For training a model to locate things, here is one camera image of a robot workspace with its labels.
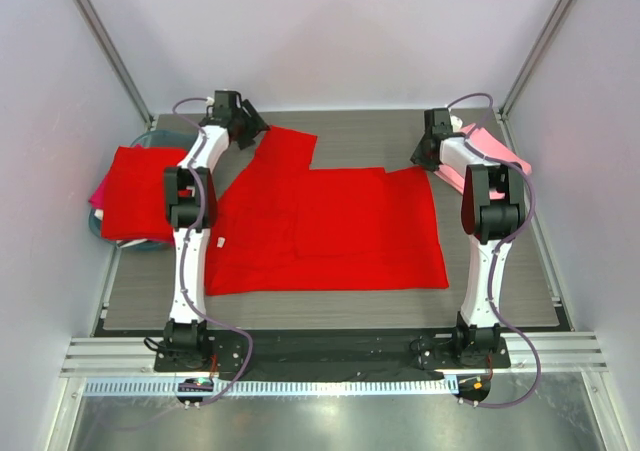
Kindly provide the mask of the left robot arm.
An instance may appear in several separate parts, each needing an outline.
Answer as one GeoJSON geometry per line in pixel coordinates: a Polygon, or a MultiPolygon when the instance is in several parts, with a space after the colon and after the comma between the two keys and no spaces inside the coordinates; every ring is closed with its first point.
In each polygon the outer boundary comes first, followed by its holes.
{"type": "Polygon", "coordinates": [[[163,172],[166,219],[175,245],[175,284],[168,321],[163,330],[163,357],[188,369],[205,368],[212,358],[205,296],[206,253],[217,218],[213,171],[229,146],[245,149],[269,128],[240,92],[217,90],[205,104],[205,116],[186,156],[163,172]]]}

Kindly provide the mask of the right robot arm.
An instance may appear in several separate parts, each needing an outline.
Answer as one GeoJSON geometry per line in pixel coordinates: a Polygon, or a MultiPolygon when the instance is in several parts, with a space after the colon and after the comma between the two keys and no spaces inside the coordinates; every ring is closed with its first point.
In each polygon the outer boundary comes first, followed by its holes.
{"type": "Polygon", "coordinates": [[[469,238],[466,294],[449,339],[420,338],[425,369],[487,366],[505,355],[500,296],[513,235],[527,223],[526,178],[531,166],[487,130],[464,126],[446,108],[424,112],[425,130],[411,161],[462,196],[460,219],[469,238]]]}

